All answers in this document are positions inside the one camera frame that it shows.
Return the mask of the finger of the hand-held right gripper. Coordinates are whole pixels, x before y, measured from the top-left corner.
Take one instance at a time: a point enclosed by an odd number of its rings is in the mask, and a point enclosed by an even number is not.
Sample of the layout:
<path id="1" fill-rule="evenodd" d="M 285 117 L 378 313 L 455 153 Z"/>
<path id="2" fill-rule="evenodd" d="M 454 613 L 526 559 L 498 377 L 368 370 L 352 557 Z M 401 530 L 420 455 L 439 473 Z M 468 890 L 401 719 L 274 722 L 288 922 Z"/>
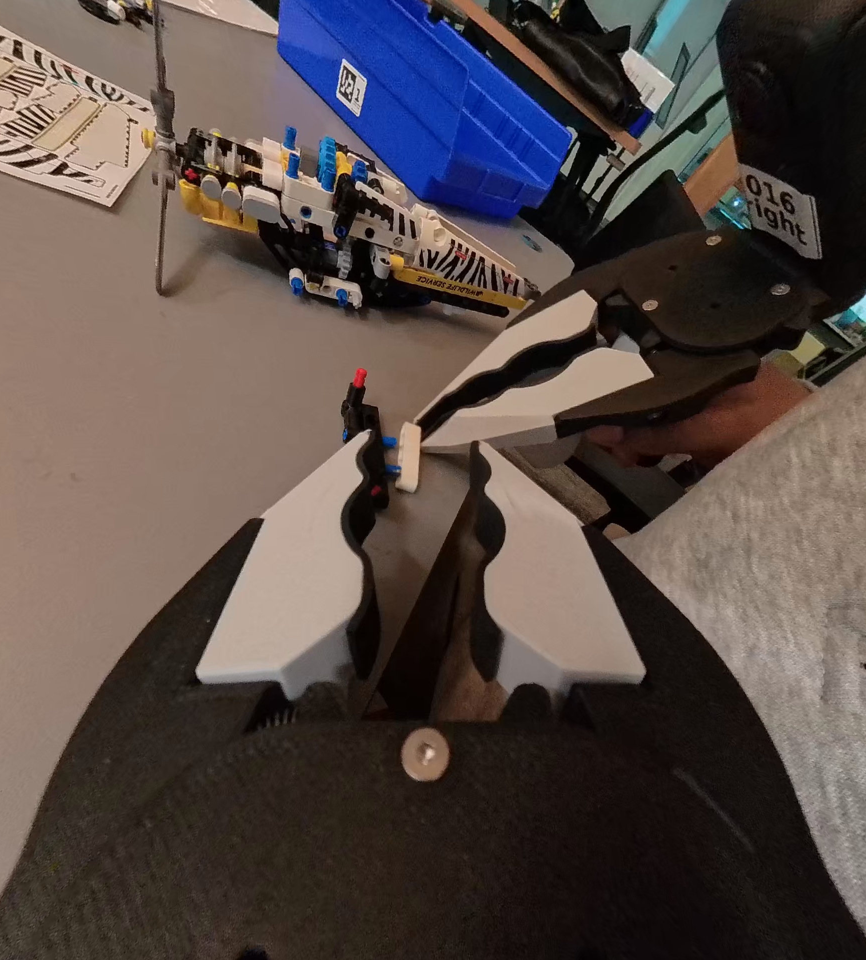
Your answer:
<path id="1" fill-rule="evenodd" d="M 579 291 L 504 329 L 417 415 L 420 431 L 433 433 L 453 414 L 594 348 L 597 308 L 591 295 Z"/>
<path id="2" fill-rule="evenodd" d="M 653 371 L 640 354 L 608 347 L 576 357 L 552 377 L 513 387 L 495 399 L 456 411 L 424 440 L 427 453 L 544 446 L 559 439 L 555 416 L 646 382 Z"/>

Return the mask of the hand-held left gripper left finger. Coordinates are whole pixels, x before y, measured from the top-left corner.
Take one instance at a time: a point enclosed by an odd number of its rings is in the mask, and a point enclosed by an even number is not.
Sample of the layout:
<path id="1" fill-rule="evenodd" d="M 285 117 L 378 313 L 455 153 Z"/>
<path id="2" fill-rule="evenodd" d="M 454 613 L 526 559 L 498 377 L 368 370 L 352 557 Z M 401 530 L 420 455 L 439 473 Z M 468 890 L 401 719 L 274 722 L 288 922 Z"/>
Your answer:
<path id="1" fill-rule="evenodd" d="M 287 698 L 371 673 L 379 609 L 364 541 L 375 524 L 357 434 L 265 510 L 196 668 L 203 685 L 274 682 Z"/>

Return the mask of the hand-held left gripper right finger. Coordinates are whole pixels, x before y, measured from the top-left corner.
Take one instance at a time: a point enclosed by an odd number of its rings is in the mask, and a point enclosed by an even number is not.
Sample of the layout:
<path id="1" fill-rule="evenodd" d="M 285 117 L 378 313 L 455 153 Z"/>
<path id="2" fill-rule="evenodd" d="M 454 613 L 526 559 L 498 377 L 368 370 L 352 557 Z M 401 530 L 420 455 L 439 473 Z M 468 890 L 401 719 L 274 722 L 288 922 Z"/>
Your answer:
<path id="1" fill-rule="evenodd" d="M 637 685 L 646 668 L 583 525 L 487 443 L 470 450 L 477 570 L 471 654 L 511 694 L 537 685 Z"/>

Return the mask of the white five-hole lego beam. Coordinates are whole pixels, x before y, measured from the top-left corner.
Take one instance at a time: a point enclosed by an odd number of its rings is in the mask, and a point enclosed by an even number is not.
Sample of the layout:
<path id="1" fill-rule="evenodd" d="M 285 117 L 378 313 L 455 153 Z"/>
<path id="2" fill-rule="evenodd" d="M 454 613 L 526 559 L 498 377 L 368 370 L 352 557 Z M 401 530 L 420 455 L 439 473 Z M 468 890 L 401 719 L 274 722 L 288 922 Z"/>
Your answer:
<path id="1" fill-rule="evenodd" d="M 414 494 L 419 483 L 422 431 L 418 424 L 406 421 L 401 427 L 397 447 L 398 472 L 394 486 L 405 494 Z"/>

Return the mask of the black lego assembly red pins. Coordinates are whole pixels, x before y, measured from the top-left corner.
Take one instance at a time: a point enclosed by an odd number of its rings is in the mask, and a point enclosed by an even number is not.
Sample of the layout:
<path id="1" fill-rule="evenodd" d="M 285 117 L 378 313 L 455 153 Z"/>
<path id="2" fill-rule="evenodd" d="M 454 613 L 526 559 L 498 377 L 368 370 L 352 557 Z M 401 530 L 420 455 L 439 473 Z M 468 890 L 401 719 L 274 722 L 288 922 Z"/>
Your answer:
<path id="1" fill-rule="evenodd" d="M 363 447 L 363 454 L 371 484 L 370 497 L 373 507 L 383 511 L 390 504 L 389 480 L 400 472 L 398 466 L 387 461 L 388 451 L 395 449 L 398 441 L 384 434 L 378 407 L 365 401 L 366 381 L 367 370 L 356 368 L 341 404 L 342 439 L 347 444 L 359 434 L 369 433 L 370 439 Z"/>

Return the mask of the person's right forearm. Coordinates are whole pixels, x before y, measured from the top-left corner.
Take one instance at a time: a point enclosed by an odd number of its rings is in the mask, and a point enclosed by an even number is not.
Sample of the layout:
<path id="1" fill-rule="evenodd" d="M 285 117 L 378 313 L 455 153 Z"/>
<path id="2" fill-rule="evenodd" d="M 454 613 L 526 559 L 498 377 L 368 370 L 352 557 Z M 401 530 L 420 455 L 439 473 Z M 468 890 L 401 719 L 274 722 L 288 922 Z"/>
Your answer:
<path id="1" fill-rule="evenodd" d="M 711 409 L 725 456 L 689 498 L 750 511 L 752 525 L 866 536 L 866 357 L 818 390 L 766 364 Z"/>

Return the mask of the zebra striped lego helicopter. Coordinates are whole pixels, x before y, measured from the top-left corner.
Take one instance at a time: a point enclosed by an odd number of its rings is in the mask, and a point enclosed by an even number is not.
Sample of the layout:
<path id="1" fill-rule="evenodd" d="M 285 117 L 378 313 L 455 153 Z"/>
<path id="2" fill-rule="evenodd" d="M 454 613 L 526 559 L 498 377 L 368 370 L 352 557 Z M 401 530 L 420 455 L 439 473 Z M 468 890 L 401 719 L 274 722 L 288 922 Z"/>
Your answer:
<path id="1" fill-rule="evenodd" d="M 258 236 L 298 296 L 343 309 L 435 302 L 501 318 L 538 298 L 538 288 L 511 261 L 437 210 L 406 207 L 400 181 L 330 136 L 311 149 L 297 144 L 292 126 L 283 142 L 242 142 L 193 127 L 177 141 L 160 3 L 145 7 L 153 28 L 155 119 L 142 140 L 157 162 L 157 294 L 164 294 L 168 201 L 175 191 L 200 221 Z"/>

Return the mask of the cluster of small lego pieces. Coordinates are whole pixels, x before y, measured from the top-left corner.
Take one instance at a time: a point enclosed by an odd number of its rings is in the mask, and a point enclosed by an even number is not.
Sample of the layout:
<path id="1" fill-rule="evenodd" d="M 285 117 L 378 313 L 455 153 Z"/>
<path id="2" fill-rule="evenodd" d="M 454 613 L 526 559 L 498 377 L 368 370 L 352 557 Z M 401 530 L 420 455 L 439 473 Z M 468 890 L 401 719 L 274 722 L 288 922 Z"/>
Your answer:
<path id="1" fill-rule="evenodd" d="M 79 6 L 104 22 L 130 24 L 137 28 L 154 22 L 151 1 L 78 1 Z"/>

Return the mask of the person's right hand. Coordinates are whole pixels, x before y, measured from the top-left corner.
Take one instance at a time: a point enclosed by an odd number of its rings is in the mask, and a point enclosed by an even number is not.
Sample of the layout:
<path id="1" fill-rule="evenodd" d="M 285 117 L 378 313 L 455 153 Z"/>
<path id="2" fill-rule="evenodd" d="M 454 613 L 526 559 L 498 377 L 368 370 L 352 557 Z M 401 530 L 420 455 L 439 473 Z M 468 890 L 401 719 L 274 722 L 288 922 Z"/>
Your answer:
<path id="1" fill-rule="evenodd" d="M 717 395 L 681 421 L 640 428 L 601 426 L 587 438 L 625 466 L 685 455 L 712 468 L 812 395 L 809 385 L 763 364 L 756 377 Z"/>

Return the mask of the black chair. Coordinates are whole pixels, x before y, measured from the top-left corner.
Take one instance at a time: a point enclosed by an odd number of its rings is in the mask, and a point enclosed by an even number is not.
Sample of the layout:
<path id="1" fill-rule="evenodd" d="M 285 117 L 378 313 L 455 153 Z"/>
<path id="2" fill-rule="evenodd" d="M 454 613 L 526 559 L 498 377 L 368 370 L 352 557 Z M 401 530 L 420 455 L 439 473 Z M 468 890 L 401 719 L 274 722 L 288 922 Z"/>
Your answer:
<path id="1" fill-rule="evenodd" d="M 660 173 L 597 228 L 591 207 L 575 190 L 566 189 L 562 198 L 547 198 L 538 212 L 537 229 L 572 258 L 575 272 L 655 241 L 704 229 L 703 216 L 672 170 Z"/>

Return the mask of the blue plastic storage bin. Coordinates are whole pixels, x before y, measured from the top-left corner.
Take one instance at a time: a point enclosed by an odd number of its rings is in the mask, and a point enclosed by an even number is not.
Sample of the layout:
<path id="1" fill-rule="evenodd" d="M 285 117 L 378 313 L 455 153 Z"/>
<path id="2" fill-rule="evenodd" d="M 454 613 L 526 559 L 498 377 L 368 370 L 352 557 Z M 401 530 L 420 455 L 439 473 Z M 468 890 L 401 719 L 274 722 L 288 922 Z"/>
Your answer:
<path id="1" fill-rule="evenodd" d="M 282 1 L 278 52 L 416 198 L 538 208 L 569 130 L 424 2 Z"/>

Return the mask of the grey sweatshirt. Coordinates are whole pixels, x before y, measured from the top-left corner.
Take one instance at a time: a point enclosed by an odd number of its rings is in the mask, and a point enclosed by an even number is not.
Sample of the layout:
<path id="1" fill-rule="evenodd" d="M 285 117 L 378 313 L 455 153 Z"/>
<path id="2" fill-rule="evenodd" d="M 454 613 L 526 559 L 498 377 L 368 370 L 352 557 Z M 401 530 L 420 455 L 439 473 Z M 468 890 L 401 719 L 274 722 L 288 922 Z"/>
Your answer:
<path id="1" fill-rule="evenodd" d="M 866 491 L 698 490 L 618 546 L 749 696 L 866 933 Z"/>

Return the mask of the black bag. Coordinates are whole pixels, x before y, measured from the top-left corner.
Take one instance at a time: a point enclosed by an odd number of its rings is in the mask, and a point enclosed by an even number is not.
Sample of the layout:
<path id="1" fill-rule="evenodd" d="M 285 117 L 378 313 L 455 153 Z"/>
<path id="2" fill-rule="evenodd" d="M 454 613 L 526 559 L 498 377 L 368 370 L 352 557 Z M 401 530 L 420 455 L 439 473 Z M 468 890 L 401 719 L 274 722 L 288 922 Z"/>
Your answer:
<path id="1" fill-rule="evenodd" d="M 509 26 L 521 41 L 583 99 L 627 129 L 645 112 L 622 63 L 631 27 L 605 29 L 584 1 L 566 1 L 557 16 L 535 2 L 513 2 Z"/>

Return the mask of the zebra striped sticker sheet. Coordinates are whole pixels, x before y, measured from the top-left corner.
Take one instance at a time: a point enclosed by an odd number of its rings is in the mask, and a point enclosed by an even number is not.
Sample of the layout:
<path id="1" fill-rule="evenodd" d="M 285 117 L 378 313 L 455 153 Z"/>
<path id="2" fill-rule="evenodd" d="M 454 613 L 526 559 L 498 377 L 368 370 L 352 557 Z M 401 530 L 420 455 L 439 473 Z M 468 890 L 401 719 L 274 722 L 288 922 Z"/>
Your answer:
<path id="1" fill-rule="evenodd" d="M 0 173 L 111 209 L 153 125 L 148 100 L 0 25 Z"/>

